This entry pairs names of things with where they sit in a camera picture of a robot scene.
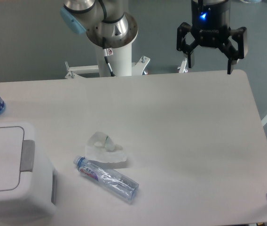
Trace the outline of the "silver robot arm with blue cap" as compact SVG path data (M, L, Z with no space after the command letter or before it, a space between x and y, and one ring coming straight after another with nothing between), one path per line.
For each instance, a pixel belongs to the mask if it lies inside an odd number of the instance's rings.
M179 71L194 64L198 46L219 49L228 59L227 73L248 51L247 29L231 29L230 1L193 0L192 22L177 28L176 48L184 54ZM150 59L132 61L132 43L138 34L136 20L125 11L122 0L66 0L60 10L67 26L76 34L85 33L96 50L97 65L67 67L67 77L98 72L101 77L145 75Z

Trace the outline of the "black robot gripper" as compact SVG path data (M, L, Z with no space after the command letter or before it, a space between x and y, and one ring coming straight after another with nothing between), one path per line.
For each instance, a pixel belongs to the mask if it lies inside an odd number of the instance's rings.
M192 26L186 22L177 28L176 49L183 52L188 60L188 68L194 66L194 49L202 47L218 48L227 58L227 74L231 74L234 65L244 59L248 52L247 28L229 27L230 1L228 0L192 0ZM194 41L186 42L191 34Z

